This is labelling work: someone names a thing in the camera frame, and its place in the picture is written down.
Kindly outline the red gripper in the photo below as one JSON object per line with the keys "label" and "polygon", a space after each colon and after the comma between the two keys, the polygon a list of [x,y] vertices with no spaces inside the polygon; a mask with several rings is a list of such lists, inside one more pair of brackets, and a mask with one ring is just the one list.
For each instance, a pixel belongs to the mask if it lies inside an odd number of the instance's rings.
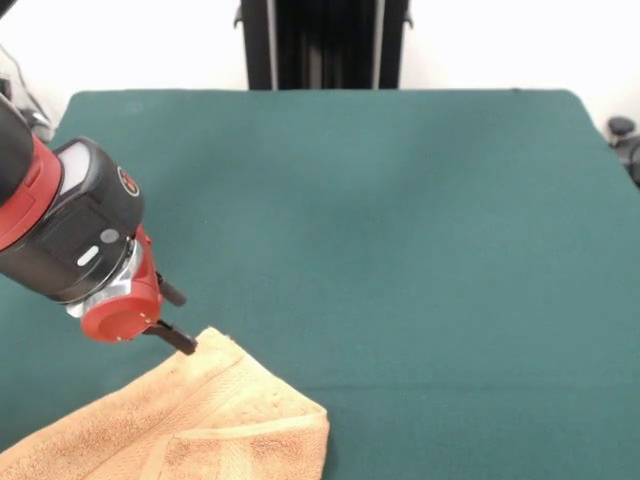
{"label": "red gripper", "polygon": [[92,340],[106,343],[129,341],[148,329],[149,335],[192,355],[197,340],[159,320],[163,299],[176,307],[187,301],[179,289],[156,272],[150,237],[140,225],[120,270],[81,304],[81,328]]}

